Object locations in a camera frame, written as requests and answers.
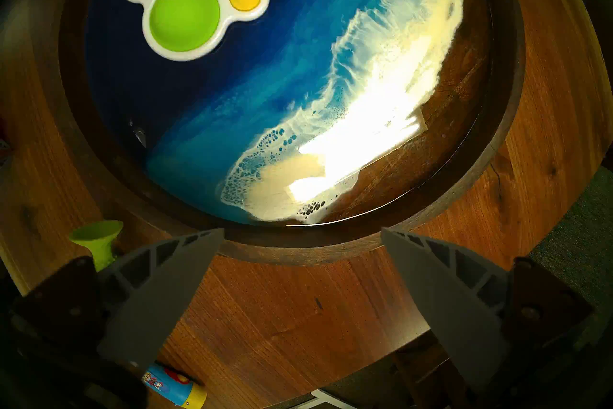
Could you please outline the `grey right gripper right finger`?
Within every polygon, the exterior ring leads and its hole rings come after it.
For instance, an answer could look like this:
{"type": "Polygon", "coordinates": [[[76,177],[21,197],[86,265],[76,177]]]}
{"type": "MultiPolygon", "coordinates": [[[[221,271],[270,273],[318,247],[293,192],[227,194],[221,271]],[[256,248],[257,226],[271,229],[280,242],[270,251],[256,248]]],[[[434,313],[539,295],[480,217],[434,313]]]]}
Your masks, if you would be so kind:
{"type": "Polygon", "coordinates": [[[468,248],[410,232],[384,228],[381,241],[459,374],[484,393],[509,353],[501,327],[510,271],[468,248]]]}

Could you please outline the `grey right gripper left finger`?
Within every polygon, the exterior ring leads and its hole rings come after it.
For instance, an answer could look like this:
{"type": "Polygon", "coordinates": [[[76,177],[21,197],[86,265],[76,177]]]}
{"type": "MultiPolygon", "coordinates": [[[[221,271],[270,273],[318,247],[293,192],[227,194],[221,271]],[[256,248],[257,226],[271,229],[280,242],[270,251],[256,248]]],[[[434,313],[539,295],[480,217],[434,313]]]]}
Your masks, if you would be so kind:
{"type": "Polygon", "coordinates": [[[109,361],[151,364],[188,308],[224,241],[223,229],[199,231],[141,247],[98,273],[109,361]]]}

